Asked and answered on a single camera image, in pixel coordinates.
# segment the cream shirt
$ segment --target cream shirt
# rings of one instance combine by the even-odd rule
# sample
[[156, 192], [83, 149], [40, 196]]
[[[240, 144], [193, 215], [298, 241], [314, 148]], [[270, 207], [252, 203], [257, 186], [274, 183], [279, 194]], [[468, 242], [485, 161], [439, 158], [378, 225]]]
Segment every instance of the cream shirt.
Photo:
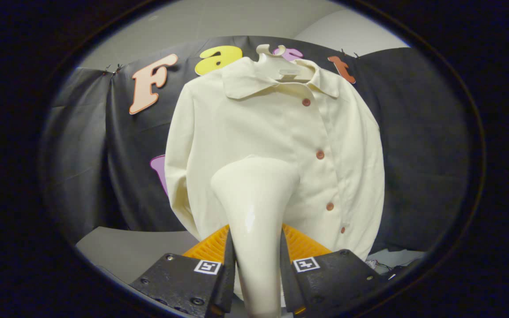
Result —
[[295, 63], [315, 71], [309, 82], [280, 83], [244, 57], [184, 85], [166, 145], [170, 205], [203, 240], [228, 224], [210, 187], [214, 173], [248, 155], [281, 159], [300, 174], [284, 223], [364, 261], [384, 205], [378, 124], [341, 76]]

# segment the decorative letter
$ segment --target decorative letter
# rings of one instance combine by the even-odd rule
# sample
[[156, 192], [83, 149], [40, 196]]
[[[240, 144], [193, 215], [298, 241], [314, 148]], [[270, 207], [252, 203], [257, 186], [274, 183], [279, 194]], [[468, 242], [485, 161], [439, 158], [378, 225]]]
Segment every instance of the decorative letter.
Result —
[[333, 64], [335, 64], [335, 67], [337, 68], [337, 72], [339, 73], [339, 75], [343, 76], [343, 78], [349, 81], [349, 83], [351, 84], [356, 83], [355, 78], [349, 75], [349, 73], [347, 72], [347, 69], [349, 68], [347, 63], [343, 62], [339, 57], [328, 57], [327, 59], [333, 62]]
[[[272, 52], [272, 54], [276, 54], [280, 51], [280, 48], [277, 48], [274, 50], [274, 52]], [[304, 55], [301, 54], [300, 51], [298, 51], [297, 49], [286, 49], [286, 52], [284, 52], [282, 54], [282, 57], [289, 61], [289, 62], [292, 62], [293, 60], [296, 60], [296, 59], [299, 59], [299, 58], [303, 58]]]
[[[133, 79], [135, 79], [135, 95], [133, 96], [133, 105], [129, 107], [129, 114], [134, 115], [139, 113], [139, 111], [142, 111], [158, 100], [158, 94], [152, 93], [152, 84], [156, 84], [156, 87], [161, 88], [166, 82], [166, 67], [163, 65], [172, 66], [176, 62], [178, 62], [178, 56], [170, 54], [135, 72], [133, 75]], [[156, 71], [156, 74], [152, 75], [156, 68], [159, 69]]]
[[166, 195], [168, 195], [168, 190], [166, 189], [166, 175], [164, 175], [164, 156], [165, 155], [159, 155], [158, 157], [150, 160], [150, 167], [158, 173], [160, 183], [162, 183], [162, 188]]
[[204, 75], [208, 74], [212, 70], [217, 70], [218, 68], [222, 68], [242, 58], [243, 51], [236, 46], [223, 45], [205, 50], [200, 54], [200, 57], [203, 60], [196, 64], [196, 74]]

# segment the shirt collar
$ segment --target shirt collar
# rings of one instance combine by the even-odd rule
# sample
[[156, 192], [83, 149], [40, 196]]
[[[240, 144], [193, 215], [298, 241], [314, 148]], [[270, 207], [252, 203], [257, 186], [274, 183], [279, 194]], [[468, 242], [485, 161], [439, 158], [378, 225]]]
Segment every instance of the shirt collar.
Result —
[[[339, 97], [338, 76], [321, 69], [315, 62], [310, 60], [294, 60], [294, 63], [309, 66], [315, 70], [313, 78], [305, 85], [312, 84], [321, 92], [333, 97]], [[232, 64], [221, 69], [225, 95], [230, 98], [244, 98], [260, 92], [271, 86], [278, 86], [281, 83], [259, 73], [256, 65], [248, 57], [240, 58]]]

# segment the white hanger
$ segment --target white hanger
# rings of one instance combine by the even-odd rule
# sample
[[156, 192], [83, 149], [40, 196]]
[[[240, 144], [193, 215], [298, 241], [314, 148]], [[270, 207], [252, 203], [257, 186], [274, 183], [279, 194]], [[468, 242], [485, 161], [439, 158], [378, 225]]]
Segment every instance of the white hanger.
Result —
[[278, 45], [279, 51], [277, 54], [272, 54], [269, 48], [269, 44], [261, 44], [256, 48], [258, 62], [254, 64], [259, 72], [281, 82], [305, 83], [313, 78], [315, 70], [289, 62], [281, 56], [286, 51], [284, 45]]

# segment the white cone-shaped object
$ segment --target white cone-shaped object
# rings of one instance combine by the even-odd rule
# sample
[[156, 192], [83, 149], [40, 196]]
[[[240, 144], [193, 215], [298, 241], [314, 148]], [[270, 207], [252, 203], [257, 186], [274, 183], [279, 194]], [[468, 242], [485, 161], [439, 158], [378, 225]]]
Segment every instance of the white cone-shaped object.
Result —
[[294, 165], [254, 156], [230, 163], [212, 177], [212, 189], [228, 216], [250, 318], [281, 315], [281, 225], [299, 182]]

